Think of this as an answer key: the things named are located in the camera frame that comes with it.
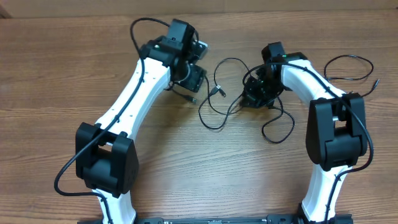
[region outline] wooden surface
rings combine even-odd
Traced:
[[[217,62],[239,57],[250,67],[261,50],[282,41],[286,52],[303,52],[321,71],[340,54],[357,54],[375,65],[363,82],[334,82],[345,91],[367,92],[374,162],[347,177],[337,212],[356,223],[398,223],[398,11],[262,12],[160,16],[193,24],[210,46],[200,65],[212,74]],[[73,155],[75,131],[94,123],[115,101],[136,67],[128,27],[136,17],[0,20],[0,223],[76,223],[101,216],[96,198],[57,195],[53,178]],[[166,29],[143,23],[135,29],[143,44]],[[359,77],[369,66],[344,59],[330,75]],[[226,110],[242,90],[244,68],[230,62],[218,82],[227,93],[214,105]],[[202,87],[198,101],[205,97]],[[276,111],[243,110],[224,130],[205,129],[193,105],[164,92],[145,118],[136,141],[140,161],[132,188],[142,217],[258,217],[292,213],[303,199],[312,163],[305,150],[308,112],[294,93],[282,94],[296,128],[286,142],[267,143],[262,124]],[[203,115],[217,125],[223,117],[206,106]],[[291,122],[283,117],[267,128],[281,138]],[[363,164],[366,158],[359,160]],[[86,191],[69,169],[61,188]]]
[[[13,18],[395,9],[398,0],[0,0]]]

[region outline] wood grain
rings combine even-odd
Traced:
[[[261,49],[282,41],[286,52],[303,52],[320,71],[340,54],[372,60],[375,71],[363,82],[334,82],[346,91],[377,90],[366,98],[367,126],[375,156],[365,171],[349,175],[337,204],[356,223],[398,223],[398,12],[262,12],[160,16],[188,21],[210,46],[200,65],[212,73],[225,57],[250,67],[261,63]],[[135,69],[137,54],[128,27],[136,17],[79,17],[0,20],[0,223],[76,223],[101,216],[96,198],[67,198],[53,190],[53,178],[73,155],[81,122],[93,123],[112,105]],[[140,44],[166,31],[143,23]],[[369,66],[344,59],[330,75],[359,77]],[[218,82],[227,97],[213,103],[226,110],[242,89],[244,67],[220,67]],[[195,95],[204,99],[202,88]],[[282,100],[296,119],[286,142],[265,142],[260,128],[276,111],[243,110],[219,132],[205,129],[197,105],[164,92],[145,118],[136,141],[139,178],[132,188],[141,217],[258,217],[292,213],[303,199],[312,171],[305,150],[308,112],[291,92]],[[206,121],[223,117],[207,107]],[[267,128],[281,138],[291,121]],[[74,168],[62,189],[86,191]]]
[[[395,9],[398,0],[0,0],[13,18]]]

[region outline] wooden table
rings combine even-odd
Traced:
[[[398,11],[265,12],[160,16],[188,21],[210,46],[199,63],[211,75],[225,57],[239,57],[250,67],[262,62],[261,50],[282,41],[286,52],[303,52],[321,71],[340,54],[370,59],[375,70],[363,82],[334,82],[345,91],[367,92],[369,132],[374,141],[372,165],[347,177],[338,213],[352,213],[356,223],[398,223]],[[100,218],[94,197],[62,197],[53,179],[75,148],[81,122],[94,123],[115,101],[132,71],[137,54],[128,27],[136,17],[80,17],[0,20],[0,222],[76,223]],[[135,29],[143,44],[166,29],[143,22]],[[360,77],[369,65],[342,59],[329,74]],[[226,110],[242,90],[244,67],[222,65],[218,82],[227,92],[214,96]],[[202,87],[195,96],[204,99]],[[132,189],[141,217],[259,217],[294,213],[312,171],[305,150],[308,111],[294,93],[282,94],[296,127],[286,142],[269,144],[261,126],[278,114],[259,109],[231,116],[222,131],[204,128],[193,105],[171,92],[156,100],[136,141],[140,160]],[[208,106],[209,124],[223,119]],[[266,131],[279,139],[290,129],[283,117]],[[367,155],[358,164],[363,164]],[[67,170],[60,186],[88,190]]]

